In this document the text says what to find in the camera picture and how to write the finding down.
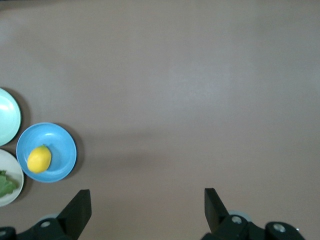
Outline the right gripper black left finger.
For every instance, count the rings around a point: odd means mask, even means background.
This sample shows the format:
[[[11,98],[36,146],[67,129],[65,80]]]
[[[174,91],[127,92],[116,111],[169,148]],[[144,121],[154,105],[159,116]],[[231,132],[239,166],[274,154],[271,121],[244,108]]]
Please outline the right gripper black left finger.
[[[91,193],[80,190],[57,216],[63,232],[71,240],[77,240],[92,216]]]

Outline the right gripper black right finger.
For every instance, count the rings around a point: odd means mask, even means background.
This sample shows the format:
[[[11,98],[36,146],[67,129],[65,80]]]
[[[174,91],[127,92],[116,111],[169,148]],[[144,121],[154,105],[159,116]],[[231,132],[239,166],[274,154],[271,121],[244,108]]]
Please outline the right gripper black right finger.
[[[229,212],[214,188],[204,190],[204,214],[211,233],[229,216]]]

